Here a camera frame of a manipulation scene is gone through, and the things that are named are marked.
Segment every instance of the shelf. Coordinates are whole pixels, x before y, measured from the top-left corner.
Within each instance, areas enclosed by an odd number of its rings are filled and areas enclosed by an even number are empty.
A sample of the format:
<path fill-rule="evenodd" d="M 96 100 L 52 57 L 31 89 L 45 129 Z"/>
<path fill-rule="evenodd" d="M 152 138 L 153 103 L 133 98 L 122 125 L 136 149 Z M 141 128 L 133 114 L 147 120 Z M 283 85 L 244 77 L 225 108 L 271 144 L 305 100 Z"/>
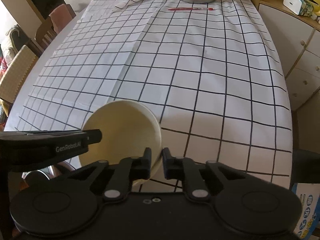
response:
<path fill-rule="evenodd" d="M 311 17 L 306 17 L 306 16 L 299 16 L 294 14 L 289 8 L 283 5 L 283 0 L 260 0 L 260 4 L 264 4 L 266 6 L 270 6 L 272 8 L 278 9 L 280 11 L 283 11 L 303 22 L 306 24 L 310 25 L 311 27 L 315 28 L 316 30 L 320 31 L 320 24 L 311 19 Z"/>

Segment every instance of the white cloth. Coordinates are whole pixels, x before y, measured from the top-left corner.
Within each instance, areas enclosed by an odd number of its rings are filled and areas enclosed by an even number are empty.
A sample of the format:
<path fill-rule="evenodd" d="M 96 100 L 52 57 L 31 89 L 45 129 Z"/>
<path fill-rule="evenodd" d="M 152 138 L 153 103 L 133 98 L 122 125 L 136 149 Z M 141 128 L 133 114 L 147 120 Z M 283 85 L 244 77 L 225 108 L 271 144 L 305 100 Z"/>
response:
<path fill-rule="evenodd" d="M 289 186 L 288 93 L 250 0 L 197 5 L 210 11 L 169 11 L 191 5 L 140 0 L 113 13 L 120 0 L 94 2 L 43 68 L 17 130 L 81 128 L 104 104 L 131 99 L 155 114 L 174 156 L 218 160 Z M 175 181 L 165 181 L 161 170 L 154 179 L 173 185 L 156 188 L 173 190 Z"/>

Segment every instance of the paper cup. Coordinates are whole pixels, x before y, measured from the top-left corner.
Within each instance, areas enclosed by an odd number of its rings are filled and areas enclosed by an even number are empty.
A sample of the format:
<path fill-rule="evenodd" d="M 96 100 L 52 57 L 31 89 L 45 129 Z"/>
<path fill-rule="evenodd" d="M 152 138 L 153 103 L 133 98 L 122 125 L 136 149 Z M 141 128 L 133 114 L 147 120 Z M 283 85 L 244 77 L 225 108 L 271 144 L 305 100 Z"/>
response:
<path fill-rule="evenodd" d="M 151 148 L 151 175 L 161 165 L 161 128 L 154 114 L 141 103 L 130 100 L 113 101 L 99 108 L 87 120 L 83 130 L 100 129 L 102 140 L 89 145 L 79 155 L 81 166 L 98 160 L 117 164 L 126 157 L 141 157 Z M 134 185 L 143 182 L 135 181 Z"/>

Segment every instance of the red pen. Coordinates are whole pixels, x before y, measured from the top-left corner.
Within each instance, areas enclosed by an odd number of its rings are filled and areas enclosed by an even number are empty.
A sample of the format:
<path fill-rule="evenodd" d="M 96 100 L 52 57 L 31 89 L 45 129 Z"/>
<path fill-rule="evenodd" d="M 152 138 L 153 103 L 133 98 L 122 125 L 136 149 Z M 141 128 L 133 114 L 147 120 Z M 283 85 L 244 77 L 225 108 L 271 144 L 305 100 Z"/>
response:
<path fill-rule="evenodd" d="M 170 8 L 169 11 L 186 11 L 186 10 L 205 10 L 212 11 L 213 8 L 204 8 L 204 7 L 179 7 L 179 8 Z"/>

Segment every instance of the table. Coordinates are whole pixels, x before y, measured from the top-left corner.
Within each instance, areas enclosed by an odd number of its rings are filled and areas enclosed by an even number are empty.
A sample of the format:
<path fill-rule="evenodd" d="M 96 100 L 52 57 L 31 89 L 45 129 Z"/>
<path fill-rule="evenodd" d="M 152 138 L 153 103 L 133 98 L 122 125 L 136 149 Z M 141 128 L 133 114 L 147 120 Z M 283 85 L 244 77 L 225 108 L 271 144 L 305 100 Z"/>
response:
<path fill-rule="evenodd" d="M 173 156 L 217 160 L 288 187 L 288 94 L 250 0 L 174 12 L 168 9 L 190 4 L 138 0 L 116 8 L 119 2 L 92 0 L 50 59 L 37 64 L 6 130 L 79 129 L 106 103 L 131 99 L 155 114 Z M 140 190 L 179 191 L 181 184 L 159 170 Z"/>

